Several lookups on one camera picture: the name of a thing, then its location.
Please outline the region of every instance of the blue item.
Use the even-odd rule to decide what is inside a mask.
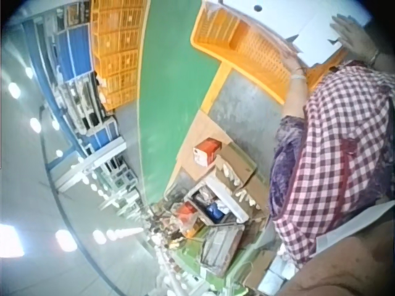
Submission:
[[[216,202],[213,202],[206,208],[206,214],[210,217],[210,219],[217,224],[225,215],[218,209],[218,205]]]

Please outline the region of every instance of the yellow crate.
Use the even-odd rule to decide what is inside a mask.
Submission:
[[[94,69],[101,78],[138,68],[138,50],[123,51],[99,58],[93,56]]]
[[[108,94],[105,88],[99,88],[99,91],[101,92],[101,96],[104,96],[105,98],[105,102],[102,104],[107,111],[113,110],[137,99],[136,86],[123,89],[113,94]]]
[[[104,11],[123,7],[143,7],[145,0],[92,0],[92,11]]]
[[[105,93],[112,94],[121,91],[125,88],[136,86],[137,84],[137,69],[119,73],[106,78],[105,80]]]
[[[208,14],[205,4],[197,16],[191,35],[193,47],[228,63],[284,104],[289,72],[281,63],[277,48],[248,24],[225,10]],[[340,50],[326,64],[308,69],[307,82],[312,90],[332,66],[346,56]]]
[[[143,21],[143,14],[142,7],[92,12],[92,33],[109,33],[139,28]]]
[[[122,51],[137,49],[140,29],[98,33],[92,35],[92,51],[96,57],[105,57]]]

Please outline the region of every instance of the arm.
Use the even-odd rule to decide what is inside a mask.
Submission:
[[[291,73],[289,90],[283,106],[283,117],[294,116],[304,118],[303,106],[309,96],[309,89],[304,71],[295,55],[281,53],[284,66]]]
[[[395,56],[380,52],[364,28],[353,18],[338,15],[332,19],[335,23],[331,27],[339,34],[339,42],[344,47],[375,70],[395,73]]]

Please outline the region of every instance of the red box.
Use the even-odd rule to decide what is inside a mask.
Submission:
[[[193,147],[194,161],[202,167],[209,166],[215,159],[222,143],[213,138],[207,138],[200,144]]]

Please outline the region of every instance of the red and white checkered shirt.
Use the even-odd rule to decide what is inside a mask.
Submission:
[[[306,104],[307,129],[281,212],[273,220],[301,267],[318,236],[364,206],[385,142],[395,76],[360,65],[328,74]]]

